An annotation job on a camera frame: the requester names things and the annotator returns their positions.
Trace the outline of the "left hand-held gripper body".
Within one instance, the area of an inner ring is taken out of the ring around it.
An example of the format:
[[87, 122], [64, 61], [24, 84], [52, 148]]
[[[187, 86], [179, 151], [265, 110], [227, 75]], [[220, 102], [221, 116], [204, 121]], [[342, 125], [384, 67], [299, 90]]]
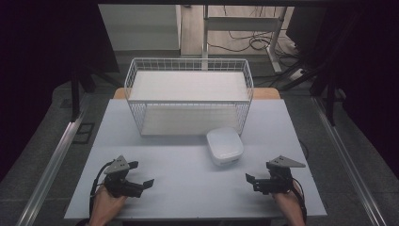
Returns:
[[115, 198], [120, 196], [139, 198], [144, 190], [143, 185], [131, 183], [126, 179], [130, 171], [128, 163], [124, 156], [120, 155], [104, 172], [104, 186]]

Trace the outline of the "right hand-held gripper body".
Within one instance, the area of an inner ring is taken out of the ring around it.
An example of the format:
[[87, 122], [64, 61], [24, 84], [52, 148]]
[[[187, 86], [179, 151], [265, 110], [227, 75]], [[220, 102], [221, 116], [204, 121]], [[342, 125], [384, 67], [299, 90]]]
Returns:
[[263, 194], [286, 193], [293, 186], [291, 168], [305, 168], [306, 165], [286, 156], [278, 156], [265, 163], [269, 179], [255, 179], [255, 184], [262, 188]]

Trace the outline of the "person's left hand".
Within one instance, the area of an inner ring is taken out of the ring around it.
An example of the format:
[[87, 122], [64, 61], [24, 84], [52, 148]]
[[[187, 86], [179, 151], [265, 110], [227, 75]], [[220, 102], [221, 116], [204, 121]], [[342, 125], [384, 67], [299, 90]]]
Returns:
[[126, 196], [115, 198], [105, 186], [100, 186], [95, 193], [92, 213], [86, 226], [105, 226], [119, 214], [126, 200]]

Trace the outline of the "person's right hand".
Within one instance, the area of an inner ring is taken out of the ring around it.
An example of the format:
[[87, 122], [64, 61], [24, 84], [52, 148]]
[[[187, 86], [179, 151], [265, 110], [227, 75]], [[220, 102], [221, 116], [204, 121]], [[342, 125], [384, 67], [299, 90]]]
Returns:
[[286, 219], [288, 226], [306, 226], [299, 199], [295, 195], [295, 192], [300, 192], [300, 189], [296, 182], [293, 182], [293, 185], [295, 188], [293, 191], [289, 191], [288, 193], [273, 193], [272, 197]]

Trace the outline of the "white rounded square box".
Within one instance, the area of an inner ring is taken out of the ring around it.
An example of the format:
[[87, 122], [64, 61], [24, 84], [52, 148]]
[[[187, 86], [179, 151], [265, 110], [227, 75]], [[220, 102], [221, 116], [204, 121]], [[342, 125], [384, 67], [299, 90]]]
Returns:
[[227, 166], [240, 159], [244, 145], [238, 133], [231, 127], [211, 130], [206, 135], [208, 150], [217, 166]]

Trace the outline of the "wooden board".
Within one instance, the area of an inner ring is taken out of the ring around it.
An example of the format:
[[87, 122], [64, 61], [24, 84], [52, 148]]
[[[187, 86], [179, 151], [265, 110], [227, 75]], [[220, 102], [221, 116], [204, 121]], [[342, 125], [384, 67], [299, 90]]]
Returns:
[[[114, 93], [114, 99], [124, 99], [124, 88], [119, 88]], [[279, 100], [279, 91], [274, 88], [255, 88], [253, 91], [254, 100]]]

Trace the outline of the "black metal stand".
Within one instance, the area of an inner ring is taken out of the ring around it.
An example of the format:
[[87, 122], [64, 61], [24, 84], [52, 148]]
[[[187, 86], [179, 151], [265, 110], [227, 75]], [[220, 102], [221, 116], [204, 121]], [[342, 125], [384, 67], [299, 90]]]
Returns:
[[75, 67], [71, 72], [71, 89], [72, 89], [72, 118], [71, 122], [75, 122], [81, 114], [81, 101], [79, 86], [82, 86], [84, 92], [92, 93], [96, 89], [92, 75], [97, 75], [105, 82], [113, 85], [116, 88], [120, 88], [122, 83], [117, 79], [113, 78], [108, 73], [102, 72], [99, 69], [83, 65], [81, 67]]
[[311, 96], [320, 96], [324, 90], [327, 91], [325, 116], [331, 126], [335, 125], [333, 111], [336, 100], [336, 74], [332, 68], [343, 52], [345, 42], [352, 33], [358, 20], [359, 14], [357, 12], [348, 13], [347, 16], [338, 23], [337, 30], [328, 40], [327, 46], [329, 47], [329, 51], [326, 53], [325, 60], [318, 67], [279, 88], [280, 91], [286, 91], [308, 81], [312, 77], [316, 77], [309, 92]]

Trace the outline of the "white power strip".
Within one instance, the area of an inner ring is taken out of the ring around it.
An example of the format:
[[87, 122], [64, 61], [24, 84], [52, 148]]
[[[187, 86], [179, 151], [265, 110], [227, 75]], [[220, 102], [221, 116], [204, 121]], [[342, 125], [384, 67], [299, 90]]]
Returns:
[[296, 80], [297, 78], [301, 77], [306, 71], [304, 69], [298, 69], [294, 73], [289, 76], [291, 81]]

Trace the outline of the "white cabinet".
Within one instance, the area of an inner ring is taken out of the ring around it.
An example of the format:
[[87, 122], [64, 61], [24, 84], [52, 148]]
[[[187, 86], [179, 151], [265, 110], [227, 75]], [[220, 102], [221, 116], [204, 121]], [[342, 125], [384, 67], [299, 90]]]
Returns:
[[99, 4], [114, 51], [181, 49], [180, 5]]

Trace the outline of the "dark curtain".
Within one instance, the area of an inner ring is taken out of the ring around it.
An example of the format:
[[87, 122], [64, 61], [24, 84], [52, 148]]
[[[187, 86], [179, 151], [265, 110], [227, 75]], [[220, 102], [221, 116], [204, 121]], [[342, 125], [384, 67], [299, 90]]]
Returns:
[[320, 31], [359, 18], [327, 73], [345, 94], [343, 108], [399, 178], [399, 0], [358, 0], [329, 8]]
[[0, 181], [74, 74], [119, 69], [101, 0], [0, 0]]

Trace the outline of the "metal rail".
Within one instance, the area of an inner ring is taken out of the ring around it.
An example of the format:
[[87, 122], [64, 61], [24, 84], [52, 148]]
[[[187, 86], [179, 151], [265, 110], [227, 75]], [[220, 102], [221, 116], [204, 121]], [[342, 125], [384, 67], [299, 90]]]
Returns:
[[73, 138], [88, 111], [90, 101], [91, 95], [84, 94], [79, 102], [80, 108], [78, 110], [77, 117], [74, 121], [68, 123], [15, 226], [33, 226], [36, 217], [45, 201], [45, 198], [49, 193], [56, 175], [62, 165], [62, 162], [64, 161], [64, 158], [70, 146], [72, 145]]
[[353, 159], [351, 158], [343, 140], [338, 133], [337, 129], [329, 122], [326, 114], [323, 102], [316, 97], [311, 97], [313, 105], [316, 107], [317, 114], [324, 125], [327, 134], [340, 157], [343, 167], [359, 197], [359, 200], [373, 226], [388, 226], [387, 221], [384, 219], [380, 208], [378, 207], [375, 198], [365, 184], [361, 177], [359, 170], [355, 166]]

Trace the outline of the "white desk frame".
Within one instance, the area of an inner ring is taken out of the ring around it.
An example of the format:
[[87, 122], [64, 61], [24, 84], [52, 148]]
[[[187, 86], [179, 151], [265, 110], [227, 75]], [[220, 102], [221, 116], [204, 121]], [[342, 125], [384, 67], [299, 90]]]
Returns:
[[210, 17], [209, 7], [203, 7], [203, 43], [201, 56], [208, 57], [208, 32], [209, 31], [258, 31], [272, 32], [271, 41], [266, 47], [266, 52], [275, 73], [282, 73], [281, 66], [276, 56], [276, 46], [279, 34], [284, 23], [287, 7], [280, 10], [278, 17], [273, 18], [246, 18], [246, 17]]

